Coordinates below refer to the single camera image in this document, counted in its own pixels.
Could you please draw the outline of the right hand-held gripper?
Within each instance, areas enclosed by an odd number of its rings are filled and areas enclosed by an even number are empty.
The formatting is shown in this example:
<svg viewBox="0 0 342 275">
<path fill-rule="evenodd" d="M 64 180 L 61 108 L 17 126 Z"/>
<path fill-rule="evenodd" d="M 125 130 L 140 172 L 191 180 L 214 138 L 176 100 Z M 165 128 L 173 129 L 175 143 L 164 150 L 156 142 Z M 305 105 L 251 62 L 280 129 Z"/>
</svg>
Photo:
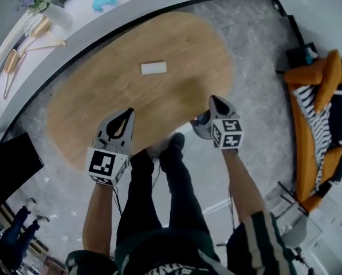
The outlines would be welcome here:
<svg viewBox="0 0 342 275">
<path fill-rule="evenodd" d="M 209 98 L 211 137 L 220 149 L 239 149 L 243 141 L 243 130 L 236 108 L 226 99 L 211 95 Z"/>
</svg>

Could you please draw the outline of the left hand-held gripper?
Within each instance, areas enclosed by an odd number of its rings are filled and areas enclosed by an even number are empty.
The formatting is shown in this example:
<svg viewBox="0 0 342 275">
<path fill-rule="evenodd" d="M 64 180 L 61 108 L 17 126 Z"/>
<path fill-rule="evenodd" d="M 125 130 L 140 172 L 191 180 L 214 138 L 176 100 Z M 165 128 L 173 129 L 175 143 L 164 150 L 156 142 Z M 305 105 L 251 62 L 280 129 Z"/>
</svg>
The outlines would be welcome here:
<svg viewBox="0 0 342 275">
<path fill-rule="evenodd" d="M 96 183 L 116 186 L 129 166 L 135 123 L 133 108 L 123 109 L 100 123 L 98 138 L 88 147 L 86 174 Z M 101 137 L 105 132 L 110 141 Z"/>
</svg>

